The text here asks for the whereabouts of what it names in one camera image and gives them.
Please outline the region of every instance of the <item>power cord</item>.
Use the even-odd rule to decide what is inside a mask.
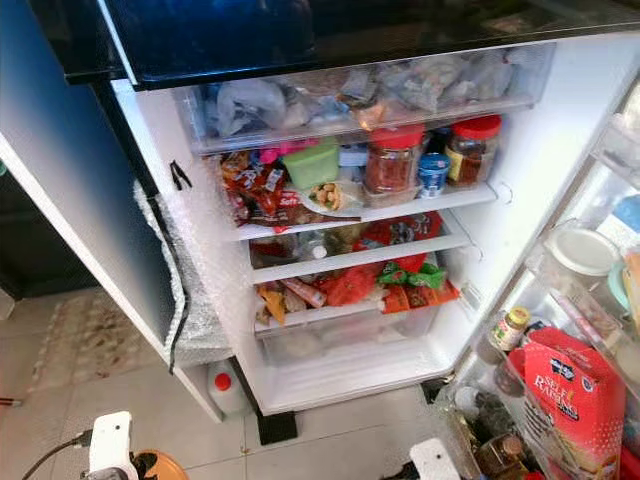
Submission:
[[[29,469],[29,471],[24,474],[24,476],[22,477],[22,480],[28,480],[29,477],[31,477],[31,475],[33,475],[38,468],[40,468],[40,465],[42,465],[44,462],[47,461],[47,459],[49,459],[59,451],[64,450],[67,447],[88,447],[89,445],[91,445],[92,435],[93,435],[93,429],[85,430],[84,432],[78,434],[75,438],[72,438],[67,442],[61,443],[57,447],[49,450],[40,458],[40,460],[38,460],[36,463],[33,464],[33,466]]]

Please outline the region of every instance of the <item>self raising flour box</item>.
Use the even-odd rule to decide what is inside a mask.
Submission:
[[[580,478],[617,479],[625,387],[593,348],[556,328],[530,335],[525,381],[573,454]]]

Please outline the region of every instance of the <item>rug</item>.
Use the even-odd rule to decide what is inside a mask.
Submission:
[[[159,362],[111,297],[92,291],[56,305],[30,391],[77,385]]]

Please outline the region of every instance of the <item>green snack packet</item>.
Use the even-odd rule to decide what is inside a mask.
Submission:
[[[446,272],[435,265],[425,263],[419,273],[409,275],[407,282],[414,287],[429,287],[438,289],[442,287],[446,277]]]
[[[395,262],[387,263],[378,277],[378,283],[399,285],[407,281],[407,272]]]

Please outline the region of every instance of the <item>red lid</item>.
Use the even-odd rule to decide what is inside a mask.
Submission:
[[[420,145],[424,137],[424,125],[407,125],[398,128],[379,128],[371,132],[371,140],[381,148],[403,149]]]
[[[488,117],[472,118],[454,123],[453,133],[474,140],[484,140],[497,135],[501,126],[502,118],[500,115],[489,115]]]
[[[226,373],[219,373],[216,375],[216,379],[213,381],[216,388],[222,392],[231,388],[231,377]]]

